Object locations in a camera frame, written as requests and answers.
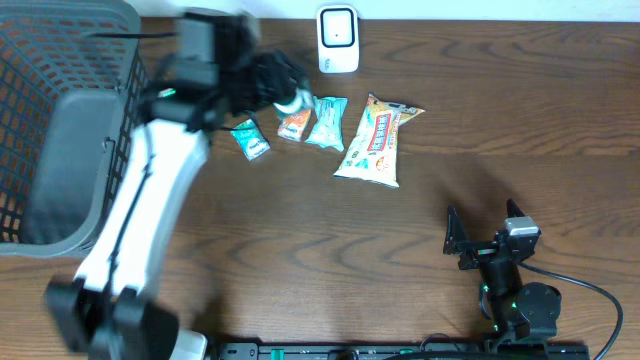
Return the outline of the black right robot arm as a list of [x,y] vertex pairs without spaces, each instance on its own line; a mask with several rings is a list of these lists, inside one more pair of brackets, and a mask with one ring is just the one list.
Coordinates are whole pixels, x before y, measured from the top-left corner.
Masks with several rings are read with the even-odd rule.
[[523,283],[519,264],[535,253],[541,231],[509,199],[504,227],[490,241],[473,241],[453,206],[447,209],[443,253],[457,255],[462,271],[477,269],[482,286],[480,303],[496,330],[485,341],[491,352],[508,345],[544,345],[557,335],[561,294],[540,282]]

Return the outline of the green Kleenex tissue packet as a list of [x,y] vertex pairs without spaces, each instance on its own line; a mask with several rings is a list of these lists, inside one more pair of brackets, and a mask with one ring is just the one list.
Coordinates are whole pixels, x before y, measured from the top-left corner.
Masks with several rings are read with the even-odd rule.
[[252,161],[270,150],[268,141],[253,119],[247,119],[231,130],[245,157]]

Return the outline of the light teal snack packet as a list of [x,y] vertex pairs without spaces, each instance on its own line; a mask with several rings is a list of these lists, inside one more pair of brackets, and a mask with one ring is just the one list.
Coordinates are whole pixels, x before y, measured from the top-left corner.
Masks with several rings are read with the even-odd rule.
[[317,121],[312,128],[306,143],[321,148],[332,147],[339,152],[344,151],[342,137],[342,117],[348,105],[344,97],[314,98],[314,111]]

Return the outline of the white barcode scanner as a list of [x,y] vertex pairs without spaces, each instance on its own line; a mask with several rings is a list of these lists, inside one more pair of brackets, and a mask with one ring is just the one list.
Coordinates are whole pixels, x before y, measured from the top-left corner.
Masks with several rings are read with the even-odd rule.
[[324,74],[352,73],[359,67],[358,13],[350,5],[327,5],[316,14],[318,67]]

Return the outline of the large yellow snack bag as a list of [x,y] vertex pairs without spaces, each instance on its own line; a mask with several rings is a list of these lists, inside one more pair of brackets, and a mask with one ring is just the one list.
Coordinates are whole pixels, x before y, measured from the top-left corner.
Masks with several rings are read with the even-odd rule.
[[383,101],[369,93],[356,135],[333,176],[398,188],[399,128],[424,112],[422,108]]

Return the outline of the dark green Zam-Buk box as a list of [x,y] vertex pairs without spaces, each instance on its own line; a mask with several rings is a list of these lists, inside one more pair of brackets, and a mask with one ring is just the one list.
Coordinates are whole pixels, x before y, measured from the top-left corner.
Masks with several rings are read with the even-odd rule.
[[297,88],[292,97],[278,100],[273,104],[279,118],[297,114],[314,107],[313,94],[309,89]]

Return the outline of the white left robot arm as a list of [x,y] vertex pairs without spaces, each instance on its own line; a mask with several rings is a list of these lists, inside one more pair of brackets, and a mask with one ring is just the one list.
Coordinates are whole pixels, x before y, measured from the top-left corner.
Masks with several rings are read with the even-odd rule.
[[71,281],[46,288],[64,345],[91,359],[207,357],[208,338],[155,300],[180,210],[227,116],[311,101],[301,68],[258,50],[254,17],[193,8],[176,30],[177,51],[140,94],[128,165],[96,244]]

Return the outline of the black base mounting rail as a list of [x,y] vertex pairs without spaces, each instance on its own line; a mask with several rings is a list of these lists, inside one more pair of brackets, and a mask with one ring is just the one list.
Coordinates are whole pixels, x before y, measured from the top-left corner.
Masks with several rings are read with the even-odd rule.
[[206,360],[387,360],[548,359],[588,360],[584,345],[504,345],[486,350],[473,343],[433,339],[423,344],[310,344],[226,342],[213,345]]

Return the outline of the grey plastic mesh basket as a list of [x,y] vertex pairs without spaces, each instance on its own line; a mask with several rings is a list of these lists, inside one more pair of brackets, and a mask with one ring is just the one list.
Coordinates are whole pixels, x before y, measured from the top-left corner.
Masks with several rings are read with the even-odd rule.
[[1,252],[83,257],[115,200],[147,82],[117,0],[1,5]]

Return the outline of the orange tissue packet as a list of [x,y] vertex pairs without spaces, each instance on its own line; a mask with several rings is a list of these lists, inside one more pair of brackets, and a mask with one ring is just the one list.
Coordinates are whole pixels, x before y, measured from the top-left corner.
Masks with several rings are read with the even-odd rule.
[[284,139],[300,142],[310,117],[310,109],[286,115],[281,119],[277,134]]

